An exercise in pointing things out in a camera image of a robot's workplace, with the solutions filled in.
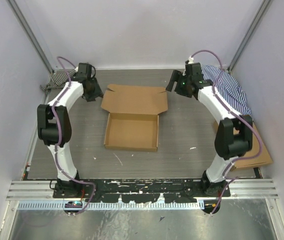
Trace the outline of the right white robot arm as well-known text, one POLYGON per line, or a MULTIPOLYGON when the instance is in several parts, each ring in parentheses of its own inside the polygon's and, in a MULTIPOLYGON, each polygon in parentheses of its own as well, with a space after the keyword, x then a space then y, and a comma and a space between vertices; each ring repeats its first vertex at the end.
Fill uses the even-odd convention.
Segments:
POLYGON ((190 60, 185 70, 174 70, 166 90, 184 97, 195 97, 218 123, 214 147, 216 156, 204 171, 200 189, 207 197, 215 196, 226 185, 226 175, 238 157, 252 149, 252 118, 235 113, 211 80, 205 80, 200 63, 190 60))

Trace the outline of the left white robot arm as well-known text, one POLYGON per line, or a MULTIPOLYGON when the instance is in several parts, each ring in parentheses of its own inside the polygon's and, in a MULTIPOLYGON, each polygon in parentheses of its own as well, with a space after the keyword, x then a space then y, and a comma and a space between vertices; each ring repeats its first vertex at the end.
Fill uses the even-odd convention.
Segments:
POLYGON ((94 102, 104 94, 95 77, 96 69, 91 64, 79 63, 73 76, 66 75, 68 82, 60 93, 49 103, 37 107, 37 130, 38 138, 50 150, 57 168, 54 191, 75 199, 81 195, 84 183, 80 181, 72 160, 72 127, 68 111, 79 98, 94 102))

